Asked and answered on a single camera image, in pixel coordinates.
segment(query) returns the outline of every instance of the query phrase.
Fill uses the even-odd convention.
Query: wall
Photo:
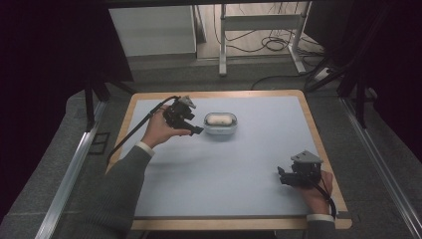
[[[196,52],[191,6],[109,12],[127,57]]]

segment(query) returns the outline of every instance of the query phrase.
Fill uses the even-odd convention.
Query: hand
[[[319,186],[325,190],[329,195],[332,193],[332,173],[321,171],[321,181],[319,182]],[[296,187],[296,190],[301,194],[302,198],[304,199],[307,206],[311,209],[313,214],[327,214],[329,215],[329,207],[328,202],[323,198],[322,194],[316,189],[307,189]]]
[[[175,135],[182,136],[190,134],[190,130],[188,129],[175,129],[168,126],[167,122],[165,122],[164,116],[162,115],[164,110],[167,108],[168,106],[163,106],[156,111],[151,119],[149,119],[148,126],[141,141],[150,148],[154,148],[155,146],[168,141],[169,138]]]

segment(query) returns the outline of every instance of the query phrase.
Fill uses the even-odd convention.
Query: black curtain
[[[51,0],[0,4],[2,218],[87,76],[132,77],[107,8]]]

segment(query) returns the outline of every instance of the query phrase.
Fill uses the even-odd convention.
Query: black cable bundle
[[[121,140],[121,142],[111,151],[111,153],[108,155],[108,158],[106,159],[106,163],[107,164],[109,164],[109,160],[111,159],[111,157],[112,157],[112,155],[115,153],[115,152],[117,152],[118,151],[118,149],[119,148],[121,148],[123,145],[124,145],[124,143],[125,142],[127,142],[127,140],[128,139],[130,139],[130,137],[134,134],[134,133],[136,133],[155,113],[156,113],[156,111],[158,111],[158,109],[160,109],[162,106],[164,106],[164,104],[166,104],[168,101],[170,101],[170,100],[173,100],[173,99],[175,99],[175,100],[178,100],[178,99],[180,99],[180,97],[177,97],[177,96],[173,96],[173,97],[169,97],[169,98],[167,98],[167,99],[165,99],[164,101],[162,101],[160,104],[158,104],[154,109],[152,109],[149,113],[148,113],[148,115],[146,115],[146,117],[145,118],[143,118],[141,121],[140,121],[140,123],[138,123],[137,124],[137,126],[134,128],[134,129],[132,129],[131,131],[130,131],[130,133],[128,133],[127,134],[127,136],[125,136],[122,140]]]

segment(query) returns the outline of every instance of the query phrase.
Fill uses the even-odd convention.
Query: metal rail
[[[360,126],[360,123],[357,121],[354,116],[354,108],[351,105],[350,101],[346,99],[340,99],[343,104],[348,118],[351,121],[354,129],[357,132],[360,140],[362,141],[369,157],[371,158],[376,170],[378,171],[379,176],[381,177],[385,187],[390,193],[391,198],[396,204],[401,216],[403,217],[404,222],[409,228],[410,232],[413,235],[413,238],[422,238],[422,224],[421,220],[418,217],[413,206],[410,204],[409,199],[401,190],[400,185],[397,183],[387,164],[385,163],[384,158],[379,153],[378,148],[375,143],[372,141],[371,136],[368,131]]]
[[[44,221],[41,224],[40,229],[38,230],[38,233],[35,237],[36,239],[48,239],[53,236],[54,230],[59,222],[63,208],[65,207],[69,196],[71,195],[72,189],[75,185],[76,180],[78,179],[78,175],[84,164],[91,143],[93,142],[94,136],[97,133],[97,129],[99,128],[99,123],[103,116],[105,108],[105,102],[100,102],[97,105],[94,126],[90,132],[85,132],[82,136],[80,144],[78,145],[78,148],[75,151],[74,157],[72,158],[72,161],[69,164],[68,170],[66,171],[65,176],[63,177],[62,183],[60,184],[59,189],[57,190],[56,195],[53,198],[52,204],[50,205],[50,208],[47,211],[46,217],[44,217]]]

